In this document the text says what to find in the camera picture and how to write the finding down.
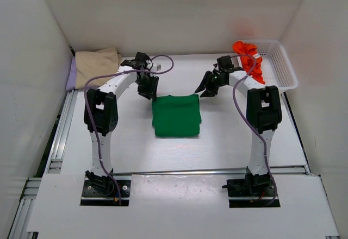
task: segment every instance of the laundry basket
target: laundry basket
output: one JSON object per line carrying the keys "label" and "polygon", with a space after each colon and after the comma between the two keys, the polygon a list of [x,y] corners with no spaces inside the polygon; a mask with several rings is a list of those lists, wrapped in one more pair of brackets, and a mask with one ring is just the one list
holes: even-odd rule
{"label": "laundry basket", "polygon": [[261,70],[266,86],[277,86],[279,93],[298,86],[294,70],[280,42],[276,40],[242,40],[242,42],[256,45],[257,52],[262,56]]}

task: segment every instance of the white wall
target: white wall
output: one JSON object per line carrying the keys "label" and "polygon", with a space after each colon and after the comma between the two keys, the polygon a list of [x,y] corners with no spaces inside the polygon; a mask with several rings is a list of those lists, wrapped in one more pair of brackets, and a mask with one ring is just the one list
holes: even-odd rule
{"label": "white wall", "polygon": [[310,166],[348,238],[348,0],[304,0],[282,42],[299,79],[288,96]]}
{"label": "white wall", "polygon": [[46,0],[76,51],[123,55],[230,52],[237,39],[280,39],[301,0]]}
{"label": "white wall", "polygon": [[0,0],[0,238],[35,174],[65,95],[71,52],[44,0]]}

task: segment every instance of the green towel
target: green towel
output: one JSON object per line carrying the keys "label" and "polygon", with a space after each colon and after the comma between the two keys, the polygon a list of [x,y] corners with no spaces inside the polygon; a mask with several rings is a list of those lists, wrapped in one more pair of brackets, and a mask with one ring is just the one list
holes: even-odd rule
{"label": "green towel", "polygon": [[197,94],[158,97],[152,102],[152,125],[158,137],[193,137],[202,122]]}

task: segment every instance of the beige cloth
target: beige cloth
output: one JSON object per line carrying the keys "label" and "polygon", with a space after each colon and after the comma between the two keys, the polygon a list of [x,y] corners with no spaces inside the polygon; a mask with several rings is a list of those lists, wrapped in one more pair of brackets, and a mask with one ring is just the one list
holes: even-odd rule
{"label": "beige cloth", "polygon": [[[81,89],[89,79],[95,76],[116,73],[122,55],[117,53],[116,47],[110,47],[97,52],[77,52],[75,59],[77,71],[75,89]],[[102,86],[111,78],[94,80],[89,86]]]}

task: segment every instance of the crumpled orange fabric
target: crumpled orange fabric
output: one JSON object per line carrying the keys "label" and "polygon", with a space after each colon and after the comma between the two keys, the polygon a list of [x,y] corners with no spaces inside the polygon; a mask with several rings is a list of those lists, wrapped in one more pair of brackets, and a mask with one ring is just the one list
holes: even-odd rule
{"label": "crumpled orange fabric", "polygon": [[[262,70],[261,70],[261,62],[262,57],[257,53],[256,51],[256,45],[251,45],[249,43],[243,43],[242,41],[237,41],[232,45],[232,49],[237,54],[248,54],[251,56],[254,56],[256,58],[256,65],[255,68],[250,73],[250,76],[259,83],[265,84],[265,81],[262,77]],[[253,59],[246,56],[240,57],[241,64],[243,66],[243,69],[248,72],[251,67],[253,66]]]}

